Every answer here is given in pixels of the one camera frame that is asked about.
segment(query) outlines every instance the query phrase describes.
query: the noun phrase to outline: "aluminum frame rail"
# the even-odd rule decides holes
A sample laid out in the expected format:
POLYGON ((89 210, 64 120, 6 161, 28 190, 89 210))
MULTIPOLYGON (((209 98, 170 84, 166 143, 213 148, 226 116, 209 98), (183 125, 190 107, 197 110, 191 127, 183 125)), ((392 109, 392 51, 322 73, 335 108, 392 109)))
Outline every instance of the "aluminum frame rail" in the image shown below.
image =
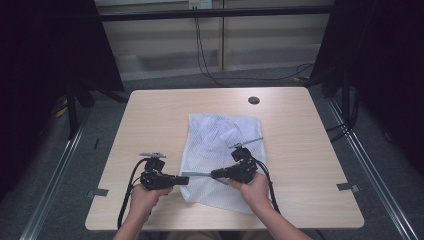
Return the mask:
POLYGON ((276 8, 222 8, 222 9, 197 9, 173 10, 156 12, 111 12, 92 15, 61 15, 53 16, 55 20, 65 21, 133 21, 133 20, 159 20, 180 18, 213 18, 213 17, 248 17, 272 15, 309 15, 343 13, 360 10, 360 7, 334 7, 334 6, 301 6, 301 7, 276 7, 276 8))
MULTIPOLYGON (((335 102, 334 99, 328 101, 331 110, 333 111, 334 116, 337 119, 337 122, 342 125, 344 123, 343 116, 339 105, 335 102)), ((381 202, 386 208, 387 213, 398 229, 402 239, 405 240, 418 240, 418 236, 412 228, 411 223, 408 220, 405 212, 400 207, 399 203, 393 197, 389 188, 386 186, 382 177, 377 171, 377 168, 374 166, 371 158, 368 156, 358 137, 356 136, 353 130, 348 130, 345 125, 341 126, 342 131, 344 131, 346 139, 348 140, 350 146, 358 158, 358 161, 362 165, 365 173, 368 176, 371 184, 373 185, 377 195, 379 196, 381 202)))
POLYGON ((35 211, 31 215, 20 240, 35 240, 37 239, 41 228, 44 224, 44 221, 49 213, 49 210, 53 204, 54 197, 59 190, 59 187, 62 183, 63 176, 65 175, 66 169, 71 162, 72 156, 78 146, 79 140, 82 136, 84 126, 87 122, 88 117, 90 116, 91 108, 86 110, 83 117, 82 123, 72 139, 68 140, 68 143, 63 151, 63 154, 59 160, 59 163, 53 173, 53 176, 50 179, 49 184, 46 187, 46 190, 41 197, 35 211))

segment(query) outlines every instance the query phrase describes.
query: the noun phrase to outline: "metal bracket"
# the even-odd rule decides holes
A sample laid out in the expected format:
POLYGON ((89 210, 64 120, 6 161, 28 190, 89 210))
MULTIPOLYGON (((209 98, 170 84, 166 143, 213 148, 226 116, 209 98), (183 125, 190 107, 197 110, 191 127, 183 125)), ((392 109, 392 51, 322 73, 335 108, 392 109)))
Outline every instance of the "metal bracket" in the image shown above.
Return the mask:
POLYGON ((352 190, 352 193, 356 193, 361 190, 358 184, 350 185, 349 183, 339 183, 337 184, 337 188, 339 191, 352 190))
POLYGON ((109 190, 107 190, 107 189, 97 188, 97 189, 88 191, 86 196, 88 198, 94 198, 94 196, 106 197, 108 192, 109 192, 109 190))
POLYGON ((140 156, 152 157, 152 158, 166 158, 166 155, 165 154, 162 154, 160 152, 157 152, 157 153, 144 153, 144 152, 141 152, 140 153, 140 156))
POLYGON ((228 148, 229 148, 229 149, 231 149, 231 148, 239 148, 239 147, 243 147, 243 145, 246 145, 246 144, 248 144, 248 143, 252 143, 252 142, 256 142, 256 141, 260 141, 260 140, 262 140, 262 139, 264 139, 264 138, 263 138, 263 137, 260 137, 260 138, 256 138, 256 139, 249 140, 249 141, 246 141, 246 142, 237 143, 237 144, 234 144, 233 146, 230 146, 230 147, 228 147, 228 148))

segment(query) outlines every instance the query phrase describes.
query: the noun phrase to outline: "white mesh fabric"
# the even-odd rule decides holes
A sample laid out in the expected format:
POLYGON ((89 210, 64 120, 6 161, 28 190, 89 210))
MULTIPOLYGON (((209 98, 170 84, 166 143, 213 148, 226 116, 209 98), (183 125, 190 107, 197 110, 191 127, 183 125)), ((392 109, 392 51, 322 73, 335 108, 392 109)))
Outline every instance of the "white mesh fabric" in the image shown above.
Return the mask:
MULTIPOLYGON (((235 164, 229 149, 237 143, 262 137, 260 121, 252 116, 191 114, 189 133, 181 162, 181 172, 209 173, 217 168, 235 164)), ((265 163, 263 141, 246 144, 253 157, 265 163)), ((181 186, 187 202, 251 213, 240 192, 208 177, 190 177, 187 186, 181 186)))

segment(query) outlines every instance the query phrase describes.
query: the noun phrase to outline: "finger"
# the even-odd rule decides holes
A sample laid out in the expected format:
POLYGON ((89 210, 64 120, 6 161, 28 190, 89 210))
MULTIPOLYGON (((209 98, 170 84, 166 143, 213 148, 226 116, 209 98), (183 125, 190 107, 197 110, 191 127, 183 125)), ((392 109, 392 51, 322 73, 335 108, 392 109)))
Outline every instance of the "finger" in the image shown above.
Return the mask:
POLYGON ((157 190, 159 196, 168 195, 172 191, 173 187, 169 187, 166 189, 157 190))
POLYGON ((265 176, 265 175, 263 175, 262 173, 260 173, 260 172, 255 172, 254 174, 253 174, 253 180, 255 180, 255 178, 261 178, 262 176, 265 176))
POLYGON ((233 187, 233 188, 235 188, 235 189, 237 189, 237 190, 240 190, 240 188, 241 188, 241 184, 242 184, 242 183, 237 182, 237 181, 235 181, 235 180, 233 180, 233 179, 229 179, 229 180, 228 180, 228 184, 230 184, 230 186, 231 186, 231 187, 233 187))
POLYGON ((136 185, 134 185, 133 186, 133 191, 147 191, 147 189, 143 186, 143 185, 141 185, 141 184, 136 184, 136 185))
POLYGON ((257 172, 255 174, 255 177, 254 177, 253 180, 255 180, 255 178, 260 179, 259 181, 266 181, 268 183, 268 178, 264 174, 262 174, 262 173, 258 173, 257 172))

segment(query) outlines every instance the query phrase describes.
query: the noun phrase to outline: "black wire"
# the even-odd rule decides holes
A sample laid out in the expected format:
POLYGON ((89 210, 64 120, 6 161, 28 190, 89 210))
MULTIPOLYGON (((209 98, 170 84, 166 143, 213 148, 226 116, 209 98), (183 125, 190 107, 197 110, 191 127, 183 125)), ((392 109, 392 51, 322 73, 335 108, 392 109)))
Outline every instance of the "black wire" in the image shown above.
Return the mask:
POLYGON ((339 134, 337 134, 336 136, 331 138, 330 142, 333 143, 333 142, 339 140, 340 138, 342 138, 343 136, 345 136, 346 134, 350 133, 353 130, 353 127, 355 126, 356 121, 358 119, 359 102, 360 102, 360 97, 358 95, 358 92, 356 92, 355 93, 355 103, 353 105, 352 113, 350 114, 349 120, 345 123, 340 124, 339 126, 335 126, 335 127, 326 129, 327 132, 330 132, 330 131, 335 130, 339 127, 344 128, 342 130, 342 132, 340 132, 339 134))
POLYGON ((318 233, 319 237, 320 237, 322 240, 325 240, 325 239, 326 239, 326 238, 324 237, 324 234, 322 234, 322 232, 321 232, 320 230, 316 230, 316 232, 318 233))
POLYGON ((124 217, 125 209, 127 208, 128 200, 130 199, 131 191, 134 187, 135 181, 133 182, 133 178, 134 178, 135 172, 137 171, 138 166, 144 161, 146 161, 146 160, 141 159, 140 161, 138 161, 138 163, 135 165, 135 167, 134 167, 134 169, 131 173, 131 178, 130 178, 130 181, 128 183, 127 192, 125 193, 124 201, 122 202, 121 211, 119 212, 119 216, 118 216, 118 229, 120 229, 121 226, 122 226, 122 218, 124 217))
POLYGON ((202 74, 207 77, 212 79, 216 84, 223 86, 223 87, 230 87, 228 85, 219 83, 217 80, 257 80, 257 81, 279 81, 279 80, 284 80, 284 79, 288 79, 288 78, 293 78, 296 76, 299 76, 299 74, 301 72, 306 71, 308 68, 312 67, 314 65, 314 63, 303 63, 300 64, 299 66, 297 66, 296 68, 296 73, 285 76, 285 77, 279 77, 279 78, 245 78, 245 77, 214 77, 212 76, 212 74, 209 72, 209 69, 207 67, 206 64, 206 60, 205 60, 205 55, 203 52, 203 44, 202 44, 202 38, 201 38, 201 34, 200 34, 200 25, 199 25, 199 19, 195 18, 195 23, 196 23, 196 38, 197 38, 197 64, 199 65, 199 69, 202 72, 202 74), (203 64, 205 66, 206 72, 203 71, 203 68, 200 64, 200 55, 203 58, 203 64), (301 66, 305 66, 307 65, 307 67, 305 67, 304 69, 299 71, 299 68, 301 66))
POLYGON ((278 208, 277 200, 275 199, 274 188, 272 187, 271 177, 269 176, 268 168, 265 164, 257 159, 254 159, 255 162, 259 165, 259 167, 264 171, 266 178, 268 179, 269 193, 271 195, 271 202, 274 210, 281 214, 280 209, 278 208))
POLYGON ((134 186, 134 184, 135 184, 138 180, 140 180, 140 178, 141 178, 141 177, 136 178, 136 179, 133 181, 132 185, 134 186))
POLYGON ((67 107, 68 107, 68 102, 67 102, 66 95, 65 95, 65 96, 60 97, 56 101, 54 106, 51 107, 51 109, 54 110, 54 111, 50 114, 50 116, 55 116, 57 113, 59 113, 60 111, 62 111, 63 109, 65 109, 67 107))

